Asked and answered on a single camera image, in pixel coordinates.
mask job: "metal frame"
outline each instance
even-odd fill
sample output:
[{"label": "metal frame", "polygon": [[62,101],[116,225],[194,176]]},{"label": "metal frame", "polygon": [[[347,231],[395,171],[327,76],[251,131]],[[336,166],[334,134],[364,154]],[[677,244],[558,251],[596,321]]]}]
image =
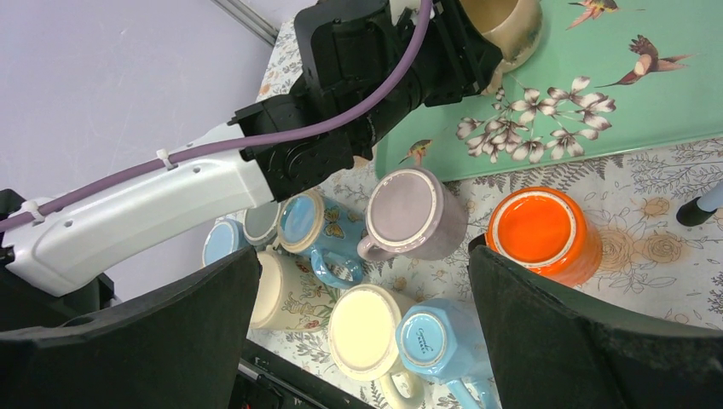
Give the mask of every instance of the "metal frame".
[{"label": "metal frame", "polygon": [[218,7],[224,9],[236,21],[243,24],[261,38],[266,44],[272,48],[276,44],[276,38],[279,37],[279,28],[273,26],[259,13],[254,11],[241,0],[211,0]]}]

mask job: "mug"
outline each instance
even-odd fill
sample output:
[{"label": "mug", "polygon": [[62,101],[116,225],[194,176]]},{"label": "mug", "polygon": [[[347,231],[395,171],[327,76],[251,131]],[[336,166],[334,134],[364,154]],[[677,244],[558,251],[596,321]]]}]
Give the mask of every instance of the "mug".
[{"label": "mug", "polygon": [[283,206],[283,202],[270,202],[246,211],[244,237],[249,244],[262,250],[274,242]]},{"label": "mug", "polygon": [[549,187],[527,187],[507,196],[490,217],[490,249],[528,270],[573,286],[602,262],[600,233],[580,206]]},{"label": "mug", "polygon": [[370,262],[397,254],[441,260],[465,239],[468,214],[428,170],[400,169],[382,179],[367,206],[368,236],[357,251]]},{"label": "mug", "polygon": [[[393,409],[417,409],[425,398],[421,378],[404,368],[394,332],[414,300],[378,285],[362,284],[339,298],[329,320],[329,352],[339,370],[358,381],[379,380]],[[403,396],[392,380],[401,375],[409,387]]]},{"label": "mug", "polygon": [[283,256],[270,247],[257,257],[261,279],[249,328],[319,331],[328,324],[338,289],[321,283],[306,260]]},{"label": "mug", "polygon": [[484,409],[496,408],[488,379],[487,345],[474,304],[434,298],[417,304],[396,329],[402,363],[410,371],[444,383],[464,409],[479,408],[465,386],[477,391]]},{"label": "mug", "polygon": [[[362,282],[364,276],[356,246],[365,231],[361,215],[315,191],[308,191],[286,202],[278,236],[286,251],[311,259],[313,271],[321,282],[348,290]],[[327,262],[345,267],[351,280],[334,275]]]},{"label": "mug", "polygon": [[542,31],[540,0],[461,0],[482,37],[502,51],[486,93],[502,85],[502,74],[521,66],[537,50]]},{"label": "mug", "polygon": [[216,223],[205,238],[203,256],[201,257],[203,267],[248,246],[249,243],[241,234],[242,229],[241,223],[229,217]]}]

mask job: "pink mug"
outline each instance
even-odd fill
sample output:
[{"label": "pink mug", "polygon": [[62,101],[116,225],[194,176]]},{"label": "pink mug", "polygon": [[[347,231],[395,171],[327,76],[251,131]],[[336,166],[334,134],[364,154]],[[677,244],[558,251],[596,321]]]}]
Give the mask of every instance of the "pink mug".
[{"label": "pink mug", "polygon": [[428,170],[391,172],[374,188],[367,207],[367,231],[359,256],[382,262],[403,254],[441,260],[462,244],[467,212],[462,203]]}]

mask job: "beige mug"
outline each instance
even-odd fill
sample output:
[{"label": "beige mug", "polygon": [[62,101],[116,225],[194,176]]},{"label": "beige mug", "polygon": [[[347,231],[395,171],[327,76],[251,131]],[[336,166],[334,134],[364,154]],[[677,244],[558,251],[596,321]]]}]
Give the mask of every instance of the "beige mug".
[{"label": "beige mug", "polygon": [[502,85],[502,74],[522,64],[537,50],[542,31],[540,0],[461,0],[471,23],[502,51],[502,62],[485,93]]},{"label": "beige mug", "polygon": [[319,331],[338,300],[338,289],[316,278],[308,261],[284,256],[270,247],[257,254],[261,279],[251,329]]},{"label": "beige mug", "polygon": [[[339,298],[329,320],[329,350],[339,370],[358,381],[379,381],[393,409],[417,409],[425,398],[422,379],[404,367],[395,332],[414,300],[378,285],[357,285]],[[392,379],[400,375],[409,397]]]}]

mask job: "floral tablecloth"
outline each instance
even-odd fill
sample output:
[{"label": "floral tablecloth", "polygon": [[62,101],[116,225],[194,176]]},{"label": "floral tablecloth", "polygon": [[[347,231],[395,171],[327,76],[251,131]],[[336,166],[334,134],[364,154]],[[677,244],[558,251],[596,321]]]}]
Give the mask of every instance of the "floral tablecloth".
[{"label": "floral tablecloth", "polygon": [[[281,33],[259,99],[285,93],[301,72],[291,23]],[[447,183],[470,214],[467,240],[486,230],[492,209],[522,187],[566,192],[596,224],[604,258],[578,287],[606,302],[687,325],[723,328],[723,210],[709,222],[685,228],[675,212],[723,181],[723,139],[711,139],[606,158]],[[374,165],[344,170],[318,188],[364,210],[376,185]],[[367,280],[418,301],[446,297],[472,301],[466,242],[438,262],[398,257],[368,265]],[[375,382],[345,377],[329,354],[326,330],[314,333],[250,331],[249,339],[366,401],[388,407]],[[459,408],[444,386],[430,387],[422,407]]]}]

